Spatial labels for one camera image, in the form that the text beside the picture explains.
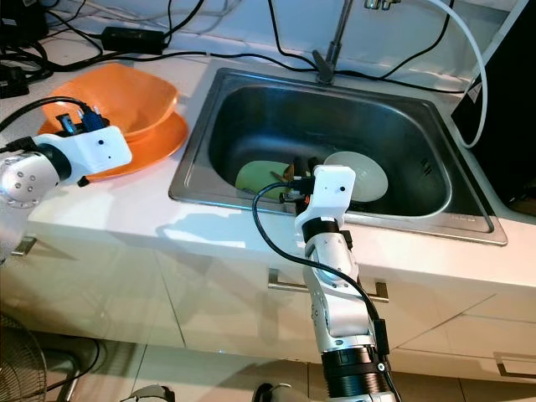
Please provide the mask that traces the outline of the orange plastic bowl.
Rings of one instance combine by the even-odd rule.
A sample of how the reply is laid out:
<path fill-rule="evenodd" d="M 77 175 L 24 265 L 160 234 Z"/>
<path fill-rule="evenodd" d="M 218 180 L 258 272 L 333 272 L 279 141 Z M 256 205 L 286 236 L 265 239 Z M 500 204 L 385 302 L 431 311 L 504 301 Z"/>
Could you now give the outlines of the orange plastic bowl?
<path fill-rule="evenodd" d="M 103 64 L 59 85 L 51 96 L 68 96 L 95 107 L 124 137 L 142 137 L 175 111 L 176 85 L 123 64 Z"/>

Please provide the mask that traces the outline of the green plate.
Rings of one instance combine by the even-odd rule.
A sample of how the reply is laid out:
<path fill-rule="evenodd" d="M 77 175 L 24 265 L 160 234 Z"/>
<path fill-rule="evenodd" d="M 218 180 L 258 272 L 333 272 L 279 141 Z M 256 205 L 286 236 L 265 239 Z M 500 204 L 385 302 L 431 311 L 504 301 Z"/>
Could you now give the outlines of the green plate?
<path fill-rule="evenodd" d="M 242 166 L 239 169 L 234 187 L 249 195 L 256 195 L 267 185 L 276 183 L 268 172 L 271 162 L 273 161 L 252 161 Z"/>

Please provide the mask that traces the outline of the white plate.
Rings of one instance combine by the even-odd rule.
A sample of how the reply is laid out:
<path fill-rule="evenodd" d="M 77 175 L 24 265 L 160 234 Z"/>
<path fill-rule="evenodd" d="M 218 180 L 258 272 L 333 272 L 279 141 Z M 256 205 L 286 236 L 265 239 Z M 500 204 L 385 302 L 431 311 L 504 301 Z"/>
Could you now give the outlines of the white plate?
<path fill-rule="evenodd" d="M 371 157 L 355 151 L 338 151 L 324 161 L 327 165 L 348 166 L 355 172 L 352 201 L 371 203 L 386 195 L 389 180 L 386 172 Z"/>

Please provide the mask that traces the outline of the stainless steel sink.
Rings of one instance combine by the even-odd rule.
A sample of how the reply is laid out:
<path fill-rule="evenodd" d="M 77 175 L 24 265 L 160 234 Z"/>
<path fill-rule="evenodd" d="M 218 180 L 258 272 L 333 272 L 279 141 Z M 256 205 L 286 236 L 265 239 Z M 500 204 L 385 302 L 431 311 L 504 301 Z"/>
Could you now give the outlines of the stainless steel sink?
<path fill-rule="evenodd" d="M 177 202 L 248 209 L 238 187 L 255 161 L 310 166 L 338 151 L 371 157 L 386 194 L 346 221 L 503 246 L 505 230 L 440 112 L 427 100 L 221 68 L 212 77 L 168 194 Z"/>

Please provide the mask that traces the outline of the black power strip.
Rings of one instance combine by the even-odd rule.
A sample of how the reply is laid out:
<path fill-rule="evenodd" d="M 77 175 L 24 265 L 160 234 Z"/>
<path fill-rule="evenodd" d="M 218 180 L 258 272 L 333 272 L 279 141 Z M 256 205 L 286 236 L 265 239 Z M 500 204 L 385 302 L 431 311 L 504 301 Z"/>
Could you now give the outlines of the black power strip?
<path fill-rule="evenodd" d="M 0 64 L 0 99 L 27 95 L 29 85 L 23 69 L 19 66 Z"/>

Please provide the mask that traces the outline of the black power adapter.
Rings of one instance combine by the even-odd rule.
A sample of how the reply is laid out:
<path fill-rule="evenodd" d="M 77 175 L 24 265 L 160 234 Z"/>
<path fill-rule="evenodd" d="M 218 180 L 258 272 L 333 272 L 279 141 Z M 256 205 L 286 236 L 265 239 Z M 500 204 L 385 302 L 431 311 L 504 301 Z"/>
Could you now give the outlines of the black power adapter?
<path fill-rule="evenodd" d="M 149 29 L 107 27 L 100 34 L 104 50 L 120 53 L 163 54 L 165 32 Z"/>

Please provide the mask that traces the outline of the black electronic box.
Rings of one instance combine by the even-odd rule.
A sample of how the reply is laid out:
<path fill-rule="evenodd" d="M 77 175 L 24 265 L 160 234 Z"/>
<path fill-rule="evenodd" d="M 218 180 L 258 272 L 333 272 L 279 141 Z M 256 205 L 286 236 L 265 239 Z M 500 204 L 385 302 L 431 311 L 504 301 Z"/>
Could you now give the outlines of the black electronic box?
<path fill-rule="evenodd" d="M 49 33 L 41 0 L 0 0 L 0 44 L 38 42 Z"/>

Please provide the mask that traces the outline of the steel sink faucet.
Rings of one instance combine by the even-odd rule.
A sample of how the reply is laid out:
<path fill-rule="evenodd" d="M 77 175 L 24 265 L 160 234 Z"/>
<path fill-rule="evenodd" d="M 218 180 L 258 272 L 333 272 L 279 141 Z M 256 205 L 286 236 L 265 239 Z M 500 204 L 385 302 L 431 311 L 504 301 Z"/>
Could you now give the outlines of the steel sink faucet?
<path fill-rule="evenodd" d="M 338 66 L 338 55 L 341 53 L 343 46 L 342 39 L 348 22 L 348 16 L 351 15 L 353 0 L 344 0 L 342 11 L 338 16 L 336 31 L 329 43 L 327 53 L 313 50 L 313 65 L 317 70 L 317 83 L 321 85 L 331 85 L 334 81 L 334 75 Z"/>

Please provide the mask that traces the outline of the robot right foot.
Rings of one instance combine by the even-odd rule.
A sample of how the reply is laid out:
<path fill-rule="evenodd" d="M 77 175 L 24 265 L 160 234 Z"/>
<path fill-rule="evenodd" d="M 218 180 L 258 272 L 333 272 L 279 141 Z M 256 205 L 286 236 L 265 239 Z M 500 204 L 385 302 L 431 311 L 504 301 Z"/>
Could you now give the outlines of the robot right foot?
<path fill-rule="evenodd" d="M 309 398 L 287 384 L 260 384 L 254 391 L 252 402 L 309 402 Z"/>

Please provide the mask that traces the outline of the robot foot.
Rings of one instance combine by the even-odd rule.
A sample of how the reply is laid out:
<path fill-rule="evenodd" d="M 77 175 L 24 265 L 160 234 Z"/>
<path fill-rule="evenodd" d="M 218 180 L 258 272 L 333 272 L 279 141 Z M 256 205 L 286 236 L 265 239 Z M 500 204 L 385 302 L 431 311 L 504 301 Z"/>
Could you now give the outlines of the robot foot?
<path fill-rule="evenodd" d="M 133 399 L 134 402 L 141 402 L 142 399 L 156 398 L 163 399 L 164 402 L 176 402 L 175 392 L 165 385 L 147 385 L 131 392 L 127 399 Z"/>
<path fill-rule="evenodd" d="M 260 384 L 254 391 L 252 402 L 309 402 L 309 398 L 287 384 Z"/>

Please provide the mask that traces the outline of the black appliance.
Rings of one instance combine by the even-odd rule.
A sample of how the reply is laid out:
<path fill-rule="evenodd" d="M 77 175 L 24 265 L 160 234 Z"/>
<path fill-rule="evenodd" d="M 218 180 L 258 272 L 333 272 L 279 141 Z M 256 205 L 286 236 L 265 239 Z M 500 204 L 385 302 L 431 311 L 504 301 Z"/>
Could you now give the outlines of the black appliance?
<path fill-rule="evenodd" d="M 487 72 L 485 130 L 470 151 L 501 202 L 536 199 L 536 0 L 525 5 Z"/>

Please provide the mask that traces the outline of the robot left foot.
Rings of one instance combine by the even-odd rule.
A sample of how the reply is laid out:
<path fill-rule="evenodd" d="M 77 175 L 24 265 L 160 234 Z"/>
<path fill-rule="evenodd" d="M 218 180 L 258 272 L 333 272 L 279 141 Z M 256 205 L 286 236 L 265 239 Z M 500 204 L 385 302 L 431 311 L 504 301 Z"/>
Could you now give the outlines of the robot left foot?
<path fill-rule="evenodd" d="M 131 392 L 127 399 L 133 399 L 134 402 L 141 402 L 142 399 L 156 398 L 163 399 L 164 402 L 176 402 L 175 392 L 165 385 L 147 385 Z"/>

